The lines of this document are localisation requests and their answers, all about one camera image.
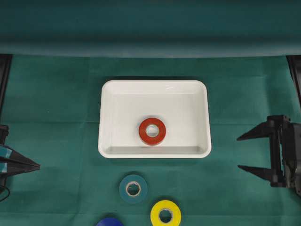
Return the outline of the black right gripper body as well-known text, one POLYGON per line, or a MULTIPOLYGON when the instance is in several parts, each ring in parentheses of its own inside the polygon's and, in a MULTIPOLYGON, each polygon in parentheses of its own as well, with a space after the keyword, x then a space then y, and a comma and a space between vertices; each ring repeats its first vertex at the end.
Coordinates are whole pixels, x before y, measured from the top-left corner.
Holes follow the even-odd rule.
POLYGON ((301 194, 301 125, 285 115, 268 118, 271 128, 271 186, 294 189, 301 194))

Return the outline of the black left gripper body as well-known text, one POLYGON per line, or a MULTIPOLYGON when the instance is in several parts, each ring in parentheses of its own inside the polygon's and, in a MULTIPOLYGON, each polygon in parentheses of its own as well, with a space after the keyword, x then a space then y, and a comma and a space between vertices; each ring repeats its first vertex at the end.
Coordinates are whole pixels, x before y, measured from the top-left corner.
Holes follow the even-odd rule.
POLYGON ((0 126, 0 193, 6 189, 6 173, 8 170, 8 163, 4 160, 9 157, 9 151, 4 147, 5 139, 8 136, 8 126, 0 126))

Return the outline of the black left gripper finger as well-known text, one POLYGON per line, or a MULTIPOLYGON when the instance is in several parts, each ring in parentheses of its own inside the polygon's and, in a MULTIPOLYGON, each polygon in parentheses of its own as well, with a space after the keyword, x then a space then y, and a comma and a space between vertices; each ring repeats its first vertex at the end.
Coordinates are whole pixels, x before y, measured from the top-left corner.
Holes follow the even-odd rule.
POLYGON ((26 165, 39 165, 38 163, 23 156, 19 152, 6 145, 0 145, 0 161, 20 163, 26 165))
POLYGON ((0 163, 1 176, 14 176, 17 174, 29 173, 37 170, 40 170, 40 165, 26 165, 13 162, 0 163))

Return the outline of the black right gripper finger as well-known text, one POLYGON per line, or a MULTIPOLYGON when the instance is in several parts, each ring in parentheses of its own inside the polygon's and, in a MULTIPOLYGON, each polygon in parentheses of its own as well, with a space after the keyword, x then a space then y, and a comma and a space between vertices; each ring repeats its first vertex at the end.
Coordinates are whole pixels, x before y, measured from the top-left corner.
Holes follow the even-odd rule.
POLYGON ((273 133, 273 124, 262 122, 237 138, 237 141, 269 137, 273 133))
POLYGON ((273 172, 272 169, 267 168, 260 168, 260 167, 250 167, 250 166, 243 166, 238 165, 238 167, 246 172, 249 172, 261 179, 272 181, 273 172))

